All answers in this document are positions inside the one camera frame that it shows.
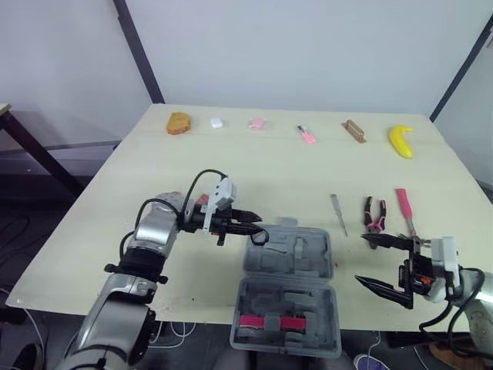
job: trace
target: white eraser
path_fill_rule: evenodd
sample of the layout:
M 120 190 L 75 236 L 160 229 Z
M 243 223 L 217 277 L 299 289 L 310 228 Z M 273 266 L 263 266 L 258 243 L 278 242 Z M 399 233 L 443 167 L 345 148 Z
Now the white eraser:
M 220 129 L 224 126 L 224 123 L 221 118 L 211 118 L 210 125 L 213 127 L 213 129 Z

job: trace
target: banana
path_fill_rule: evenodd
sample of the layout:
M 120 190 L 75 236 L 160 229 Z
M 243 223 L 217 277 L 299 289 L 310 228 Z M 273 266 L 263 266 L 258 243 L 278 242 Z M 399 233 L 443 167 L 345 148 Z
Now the banana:
M 414 131 L 414 129 L 412 127 L 397 125 L 391 129 L 388 135 L 396 151 L 404 158 L 408 159 L 413 157 L 413 150 L 404 138 L 404 133 L 410 131 Z

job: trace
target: white cable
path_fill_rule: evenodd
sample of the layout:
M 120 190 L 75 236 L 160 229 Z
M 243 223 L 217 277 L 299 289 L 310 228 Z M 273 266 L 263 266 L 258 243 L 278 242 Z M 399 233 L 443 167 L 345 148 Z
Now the white cable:
M 150 343 L 151 345 L 153 345 L 154 343 L 156 343 L 156 342 L 157 342 L 157 340 L 158 340 L 158 338 L 159 338 L 159 334 L 161 333 L 161 328 L 162 328 L 162 327 L 163 327 L 163 321 L 161 321 L 161 322 L 159 323 L 159 329 L 157 329 L 157 334 L 156 334 L 156 337 L 155 337 L 152 341 L 149 341 L 149 343 Z
M 181 337 L 185 337 L 186 338 L 186 337 L 188 337 L 189 335 L 191 335 L 193 333 L 193 331 L 195 330 L 195 327 L 197 326 L 197 323 L 194 322 L 192 328 L 190 329 L 190 331 L 188 333 L 183 332 L 183 334 L 179 334 L 179 333 L 176 332 L 175 327 L 173 326 L 173 323 L 172 322 L 169 323 L 169 326 L 171 326 L 171 331 L 178 338 L 181 338 Z
M 5 366 L 5 365 L 0 365 L 0 368 L 7 368 L 8 370 L 21 370 L 20 368 L 16 368 L 15 366 Z
M 183 333 L 184 333 L 185 332 L 185 323 L 182 322 L 182 325 L 183 325 Z M 177 348 L 177 347 L 181 346 L 184 343 L 185 337 L 182 336 L 181 339 L 182 340 L 178 344 L 176 344 L 176 345 L 150 345 L 149 348 L 161 348 L 161 349 Z
M 8 291 L 4 288 L 0 288 L 0 291 L 3 291 L 6 294 L 10 294 L 10 291 Z M 41 352 L 43 354 L 42 362 L 44 362 L 45 361 L 45 342 L 43 341 L 43 337 L 41 336 L 41 333 L 39 332 L 38 325 L 36 324 L 36 321 L 34 321 L 34 318 L 32 318 L 32 316 L 28 310 L 26 310 L 25 308 L 22 308 L 22 310 L 25 312 L 26 315 L 28 315 L 29 320 L 31 320 L 32 326 L 34 326 L 34 329 L 36 330 L 36 334 L 38 335 L 38 338 L 39 338 L 39 344 L 41 345 Z
M 382 339 L 382 337 L 381 337 L 381 335 L 380 335 L 380 331 L 378 331 L 378 340 L 377 340 L 377 342 L 376 342 L 376 343 L 373 343 L 373 344 L 369 347 L 369 349 L 368 349 L 368 354 L 367 354 L 367 370 L 370 368 L 370 352 L 371 352 L 371 350 L 372 350 L 373 348 L 377 347 L 377 346 L 380 344 L 381 339 Z
M 418 357 L 418 360 L 419 362 L 423 365 L 423 367 L 426 369 L 426 370 L 430 370 L 426 364 L 424 363 L 423 359 L 421 358 L 421 356 L 419 355 L 419 352 L 418 352 L 418 349 L 416 348 L 416 346 L 413 346 L 413 349 L 414 349 L 414 353 L 416 354 L 416 357 Z

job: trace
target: bread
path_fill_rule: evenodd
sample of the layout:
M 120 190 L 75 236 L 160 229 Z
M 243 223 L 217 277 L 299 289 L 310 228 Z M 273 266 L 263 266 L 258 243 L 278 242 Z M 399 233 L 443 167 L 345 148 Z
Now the bread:
M 166 131 L 171 135 L 179 135 L 190 130 L 192 125 L 190 123 L 190 116 L 186 113 L 173 112 L 169 116 L 168 124 L 166 125 Z

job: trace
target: table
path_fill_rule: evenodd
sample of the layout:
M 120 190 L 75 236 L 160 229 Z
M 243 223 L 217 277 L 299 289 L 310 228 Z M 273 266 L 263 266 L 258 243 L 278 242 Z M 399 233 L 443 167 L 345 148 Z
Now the table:
M 10 113 L 10 104 L 0 103 L 0 130 L 4 129 L 26 152 L 60 181 L 72 194 L 80 195 L 84 187 L 29 133 Z
M 171 136 L 165 127 L 171 112 L 192 116 L 188 133 Z M 252 117 L 267 128 L 247 128 Z M 222 129 L 210 118 L 220 117 Z M 367 143 L 357 143 L 340 125 L 352 119 Z M 306 144 L 296 131 L 304 124 L 317 138 Z M 387 139 L 396 124 L 414 127 L 407 135 L 415 157 L 398 156 Z M 8 304 L 85 315 L 118 261 L 122 235 L 132 230 L 140 204 L 158 193 L 186 192 L 202 169 L 230 175 L 238 196 L 235 208 L 252 210 L 267 223 L 295 217 L 303 227 L 329 232 L 336 267 L 330 282 L 337 292 L 340 327 L 385 331 L 417 331 L 444 307 L 421 297 L 409 311 L 371 293 L 355 274 L 397 285 L 397 267 L 406 258 L 398 250 L 373 251 L 361 239 L 365 232 L 366 197 L 387 201 L 387 232 L 407 233 L 394 189 L 406 187 L 414 208 L 414 225 L 422 237 L 456 237 L 463 266 L 491 270 L 493 212 L 471 174 L 422 115 L 325 113 L 231 109 L 156 104 L 149 107 L 94 180 L 75 202 L 14 287 Z M 209 193 L 217 178 L 210 174 L 196 187 Z M 330 201 L 336 193 L 349 237 L 339 225 Z M 230 324 L 242 271 L 245 237 L 181 233 L 151 304 L 157 319 Z M 467 330 L 459 320 L 456 330 Z

